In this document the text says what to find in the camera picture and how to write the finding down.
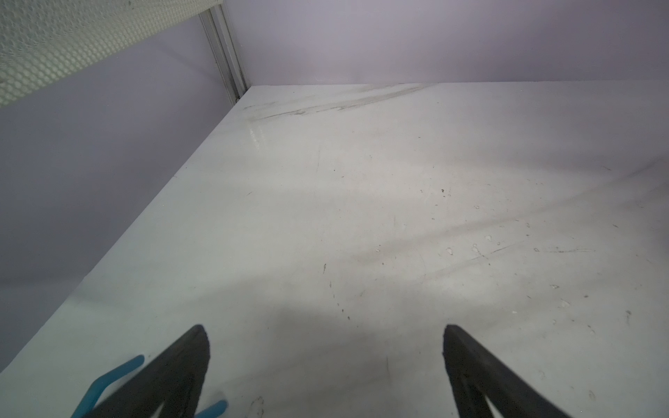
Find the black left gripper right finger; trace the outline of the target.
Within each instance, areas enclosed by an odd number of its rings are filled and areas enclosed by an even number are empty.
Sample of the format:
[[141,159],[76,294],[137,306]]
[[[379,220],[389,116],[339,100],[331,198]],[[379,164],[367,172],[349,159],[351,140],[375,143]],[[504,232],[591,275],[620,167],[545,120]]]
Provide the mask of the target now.
[[458,325],[444,329],[443,357],[461,417],[491,417],[491,405],[503,417],[568,417]]

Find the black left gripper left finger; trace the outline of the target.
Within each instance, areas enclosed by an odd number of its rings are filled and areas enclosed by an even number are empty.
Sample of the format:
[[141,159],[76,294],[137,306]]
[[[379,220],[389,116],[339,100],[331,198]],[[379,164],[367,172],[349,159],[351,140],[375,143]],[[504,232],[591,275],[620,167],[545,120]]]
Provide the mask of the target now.
[[210,343],[195,325],[172,345],[109,386],[85,417],[194,417],[210,361]]

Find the teal plastic clip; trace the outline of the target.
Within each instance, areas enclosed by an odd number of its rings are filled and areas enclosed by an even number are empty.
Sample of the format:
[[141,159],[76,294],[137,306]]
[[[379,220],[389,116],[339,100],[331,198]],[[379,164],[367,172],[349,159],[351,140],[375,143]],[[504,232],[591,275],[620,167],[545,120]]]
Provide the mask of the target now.
[[[104,391],[116,381],[128,376],[133,371],[139,369],[145,362],[144,355],[137,355],[130,361],[121,364],[115,369],[99,376],[85,392],[82,400],[72,413],[72,418],[80,418],[92,411]],[[221,417],[228,410],[228,402],[221,400],[209,406],[196,414],[195,418],[216,418]]]

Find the aluminium frame corner post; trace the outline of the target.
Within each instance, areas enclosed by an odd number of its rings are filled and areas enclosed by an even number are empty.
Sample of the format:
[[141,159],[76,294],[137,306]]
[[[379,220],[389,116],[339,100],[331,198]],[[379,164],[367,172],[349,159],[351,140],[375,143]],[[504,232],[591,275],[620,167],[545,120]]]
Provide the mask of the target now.
[[225,85],[226,94],[234,106],[249,89],[249,83],[244,75],[226,1],[219,1],[217,5],[200,13],[199,17]]

